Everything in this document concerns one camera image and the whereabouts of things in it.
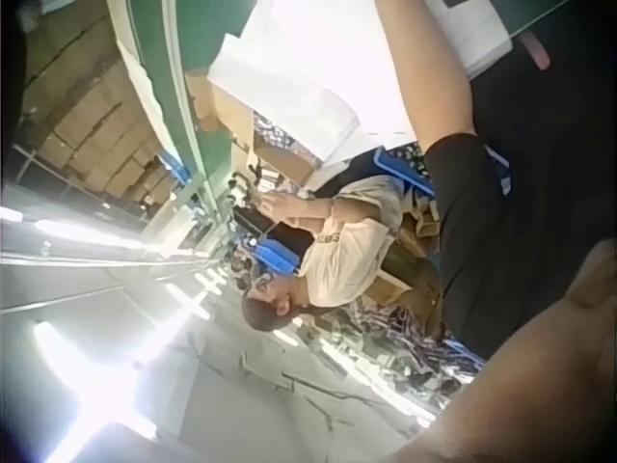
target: white paper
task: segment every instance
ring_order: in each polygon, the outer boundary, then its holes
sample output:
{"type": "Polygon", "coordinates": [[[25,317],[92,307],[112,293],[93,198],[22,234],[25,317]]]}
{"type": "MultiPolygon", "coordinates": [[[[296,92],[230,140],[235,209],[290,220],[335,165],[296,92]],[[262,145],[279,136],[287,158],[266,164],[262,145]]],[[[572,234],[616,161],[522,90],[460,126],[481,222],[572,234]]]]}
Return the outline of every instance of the white paper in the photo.
{"type": "Polygon", "coordinates": [[[208,79],[326,159],[358,125],[354,111],[331,91],[286,72],[258,44],[226,36],[208,79]]]}
{"type": "MultiPolygon", "coordinates": [[[[469,75],[511,49],[489,0],[468,0],[453,9],[442,0],[427,4],[469,75]]],[[[378,145],[393,148],[416,139],[374,0],[261,0],[258,5],[264,25],[260,32],[254,27],[243,34],[243,41],[260,41],[287,66],[340,96],[378,145]]]]}
{"type": "MultiPolygon", "coordinates": [[[[426,2],[470,76],[511,49],[489,0],[426,2]]],[[[416,140],[374,0],[258,0],[209,75],[324,166],[416,140]]]]}

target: white t-shirt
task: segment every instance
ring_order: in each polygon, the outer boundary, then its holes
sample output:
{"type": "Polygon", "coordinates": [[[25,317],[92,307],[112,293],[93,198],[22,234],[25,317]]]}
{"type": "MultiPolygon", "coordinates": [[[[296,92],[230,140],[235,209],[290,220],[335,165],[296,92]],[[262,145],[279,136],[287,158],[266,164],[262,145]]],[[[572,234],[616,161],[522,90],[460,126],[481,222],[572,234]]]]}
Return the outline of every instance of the white t-shirt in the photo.
{"type": "Polygon", "coordinates": [[[335,219],[326,220],[300,268],[300,276],[307,278],[308,299],[317,307],[337,307],[363,294],[375,280],[402,222],[403,182],[397,178],[359,180],[336,197],[375,204],[382,220],[342,226],[335,219]]]}

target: bracelet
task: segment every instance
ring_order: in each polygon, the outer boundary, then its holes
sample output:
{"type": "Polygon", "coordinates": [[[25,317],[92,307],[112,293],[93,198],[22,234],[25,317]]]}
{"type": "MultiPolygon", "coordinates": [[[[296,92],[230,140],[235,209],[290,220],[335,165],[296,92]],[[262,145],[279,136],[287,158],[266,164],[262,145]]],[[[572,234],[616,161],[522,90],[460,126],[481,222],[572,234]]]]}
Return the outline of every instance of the bracelet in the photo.
{"type": "Polygon", "coordinates": [[[326,217],[327,219],[332,218],[332,216],[335,215],[335,199],[334,198],[330,198],[328,200],[328,217],[326,217]]]}

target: green wall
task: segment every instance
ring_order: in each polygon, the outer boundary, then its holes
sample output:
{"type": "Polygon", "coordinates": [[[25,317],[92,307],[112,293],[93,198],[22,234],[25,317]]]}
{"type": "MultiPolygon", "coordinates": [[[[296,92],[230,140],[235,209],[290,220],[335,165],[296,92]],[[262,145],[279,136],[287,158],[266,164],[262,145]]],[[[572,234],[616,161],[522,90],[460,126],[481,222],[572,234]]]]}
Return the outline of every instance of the green wall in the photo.
{"type": "MultiPolygon", "coordinates": [[[[165,124],[184,164],[190,172],[195,172],[198,167],[175,95],[161,1],[165,0],[128,0],[128,5],[140,59],[152,81],[165,124]]],[[[177,0],[177,32],[184,69],[208,68],[221,49],[225,33],[238,35],[254,5],[255,0],[177,0]]],[[[226,130],[215,133],[198,130],[196,135],[206,177],[218,196],[227,186],[231,167],[230,135],[226,130]]]]}

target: blue basket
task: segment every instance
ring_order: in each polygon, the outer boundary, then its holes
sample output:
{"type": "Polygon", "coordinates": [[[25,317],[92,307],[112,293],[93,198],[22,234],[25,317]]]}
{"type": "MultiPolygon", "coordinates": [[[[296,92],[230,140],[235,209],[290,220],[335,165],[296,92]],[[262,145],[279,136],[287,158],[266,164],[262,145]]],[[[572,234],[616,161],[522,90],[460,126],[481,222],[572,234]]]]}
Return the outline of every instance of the blue basket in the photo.
{"type": "MultiPolygon", "coordinates": [[[[507,160],[505,160],[502,156],[497,154],[491,149],[487,149],[489,155],[496,161],[497,164],[497,174],[502,178],[501,187],[503,189],[503,194],[507,195],[510,193],[510,164],[507,160]]],[[[390,156],[388,152],[384,148],[379,148],[375,151],[375,156],[373,157],[373,162],[389,172],[395,177],[399,177],[404,181],[407,181],[412,184],[412,186],[421,192],[425,193],[431,198],[435,198],[435,193],[433,192],[433,185],[431,180],[428,178],[422,177],[418,174],[412,166],[410,166],[409,161],[405,159],[400,159],[398,157],[390,156]]]]}
{"type": "Polygon", "coordinates": [[[293,275],[300,258],[276,239],[266,238],[255,246],[255,258],[279,275],[293,275]]]}

